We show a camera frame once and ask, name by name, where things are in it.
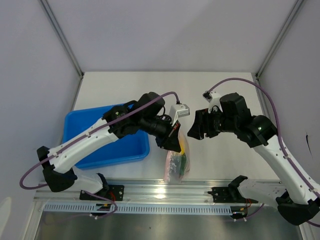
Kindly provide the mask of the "yellow toy pepper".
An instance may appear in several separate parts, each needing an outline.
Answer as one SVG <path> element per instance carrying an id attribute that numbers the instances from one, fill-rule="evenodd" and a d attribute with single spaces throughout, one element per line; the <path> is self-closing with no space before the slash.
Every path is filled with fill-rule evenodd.
<path id="1" fill-rule="evenodd" d="M 187 141 L 184 137 L 179 138 L 180 154 L 183 155 L 186 151 Z"/>

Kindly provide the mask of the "green toy cucumber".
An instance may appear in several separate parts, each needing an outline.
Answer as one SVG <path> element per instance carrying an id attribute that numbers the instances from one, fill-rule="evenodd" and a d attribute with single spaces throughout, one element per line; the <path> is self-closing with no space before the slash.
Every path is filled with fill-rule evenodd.
<path id="1" fill-rule="evenodd" d="M 187 155 L 183 153 L 182 155 L 179 156 L 178 173 L 180 177 L 185 175 L 187 171 L 187 165 L 188 165 Z"/>

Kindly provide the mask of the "clear zip top bag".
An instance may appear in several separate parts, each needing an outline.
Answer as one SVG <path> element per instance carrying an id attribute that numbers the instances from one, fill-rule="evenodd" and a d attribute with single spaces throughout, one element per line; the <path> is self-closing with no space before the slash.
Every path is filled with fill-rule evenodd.
<path id="1" fill-rule="evenodd" d="M 185 154 L 187 156 L 187 169 L 184 176 L 179 176 L 179 166 L 180 166 L 180 152 L 168 151 L 166 156 L 165 168 L 164 168 L 164 181 L 169 184 L 180 183 L 190 172 L 190 148 L 188 140 L 182 130 L 179 130 L 178 139 L 185 138 L 187 141 Z"/>

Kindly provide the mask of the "blue plastic bin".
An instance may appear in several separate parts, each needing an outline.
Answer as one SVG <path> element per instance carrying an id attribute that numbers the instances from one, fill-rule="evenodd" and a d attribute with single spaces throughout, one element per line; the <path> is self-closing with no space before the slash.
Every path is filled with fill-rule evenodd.
<path id="1" fill-rule="evenodd" d="M 74 110 L 64 118 L 63 138 L 65 143 L 91 127 L 113 105 Z M 75 166 L 79 169 L 96 169 L 143 160 L 150 152 L 149 137 L 141 130 L 116 142 L 99 148 Z"/>

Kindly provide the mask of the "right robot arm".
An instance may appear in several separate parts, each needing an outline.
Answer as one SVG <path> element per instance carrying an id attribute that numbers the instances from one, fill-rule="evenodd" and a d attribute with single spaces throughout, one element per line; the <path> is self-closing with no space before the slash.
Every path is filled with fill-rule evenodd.
<path id="1" fill-rule="evenodd" d="M 282 182 L 281 187 L 272 187 L 240 175 L 228 185 L 229 198 L 234 202 L 248 199 L 267 204 L 295 226 L 315 217 L 320 211 L 320 185 L 290 155 L 271 120 L 252 115 L 244 97 L 236 92 L 220 96 L 206 91 L 203 97 L 208 108 L 195 112 L 187 136 L 202 140 L 233 133 L 258 153 Z"/>

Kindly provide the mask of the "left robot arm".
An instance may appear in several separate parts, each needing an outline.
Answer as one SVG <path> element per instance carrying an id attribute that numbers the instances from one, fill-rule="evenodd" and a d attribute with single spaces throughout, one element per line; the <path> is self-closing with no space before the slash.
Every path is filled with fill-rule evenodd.
<path id="1" fill-rule="evenodd" d="M 105 199 L 110 187 L 104 175 L 85 175 L 75 165 L 96 150 L 138 131 L 154 136 L 161 149 L 181 152 L 181 125 L 169 115 L 158 114 L 164 106 L 165 101 L 160 95 L 145 93 L 139 100 L 112 107 L 87 130 L 62 145 L 38 148 L 37 155 L 49 189 L 53 193 L 76 189 L 83 193 L 81 200 Z"/>

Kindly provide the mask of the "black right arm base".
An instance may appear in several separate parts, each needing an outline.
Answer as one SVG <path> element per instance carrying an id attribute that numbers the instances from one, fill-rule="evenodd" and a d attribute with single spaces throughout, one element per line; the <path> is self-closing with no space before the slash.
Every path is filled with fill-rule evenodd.
<path id="1" fill-rule="evenodd" d="M 212 187 L 207 193 L 212 196 L 214 203 L 258 203 L 257 200 L 242 197 L 238 190 L 230 189 L 229 187 Z"/>

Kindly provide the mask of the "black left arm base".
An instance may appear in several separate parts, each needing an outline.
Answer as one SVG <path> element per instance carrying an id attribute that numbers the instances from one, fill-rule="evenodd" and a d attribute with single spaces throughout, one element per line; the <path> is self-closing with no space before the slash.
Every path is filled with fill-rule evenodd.
<path id="1" fill-rule="evenodd" d="M 102 189 L 95 193 L 94 195 L 109 199 L 112 201 L 122 201 L 123 196 L 125 192 L 125 186 L 124 185 L 109 185 L 109 190 Z M 99 197 L 89 195 L 88 193 L 85 193 L 83 190 L 80 192 L 79 199 L 82 201 L 100 201 L 102 200 Z"/>

